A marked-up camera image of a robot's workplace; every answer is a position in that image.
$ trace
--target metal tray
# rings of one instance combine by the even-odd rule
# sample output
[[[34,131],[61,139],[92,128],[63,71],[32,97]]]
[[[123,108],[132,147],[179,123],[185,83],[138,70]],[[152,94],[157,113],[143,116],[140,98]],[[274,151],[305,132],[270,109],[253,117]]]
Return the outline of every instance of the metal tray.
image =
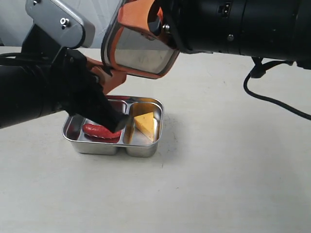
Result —
[[[131,121],[122,130],[120,138],[101,139],[85,135],[82,132],[84,124],[94,122],[82,116],[69,116],[63,127],[63,136],[72,143],[79,153],[115,155],[119,148],[126,148],[128,155],[133,157],[150,157],[157,150],[162,135],[164,107],[152,98],[107,96],[117,111],[129,114]],[[134,117],[153,112],[155,123],[155,141],[152,143],[145,135],[136,129]]]

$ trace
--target wall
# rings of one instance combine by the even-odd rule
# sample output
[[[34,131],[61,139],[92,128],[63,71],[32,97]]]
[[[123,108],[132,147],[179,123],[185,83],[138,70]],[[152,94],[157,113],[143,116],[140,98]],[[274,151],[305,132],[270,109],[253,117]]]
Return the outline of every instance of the wall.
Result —
[[[119,0],[62,0],[78,10],[96,27],[92,48],[100,48],[104,33]],[[25,11],[26,0],[0,0],[0,38],[6,46],[21,46],[32,19]]]

